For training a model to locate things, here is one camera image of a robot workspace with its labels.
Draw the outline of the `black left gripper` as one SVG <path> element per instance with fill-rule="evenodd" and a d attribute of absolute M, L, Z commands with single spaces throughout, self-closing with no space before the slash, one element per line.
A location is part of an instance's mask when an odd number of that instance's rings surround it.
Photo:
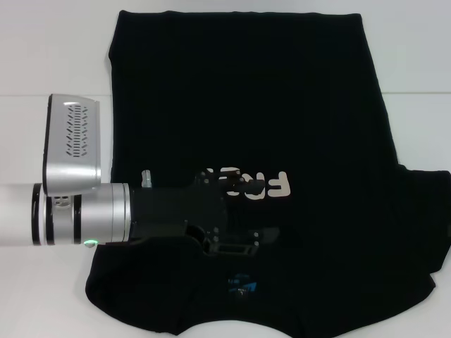
<path fill-rule="evenodd" d="M 260 197 L 265 188 L 264 180 L 225 180 L 226 196 Z M 198 174 L 186 187 L 132 189 L 129 240 L 189 237 L 211 256 L 254 256 L 260 248 L 276 242 L 278 228 L 225 232 L 225 204 L 222 187 L 212 173 Z"/>

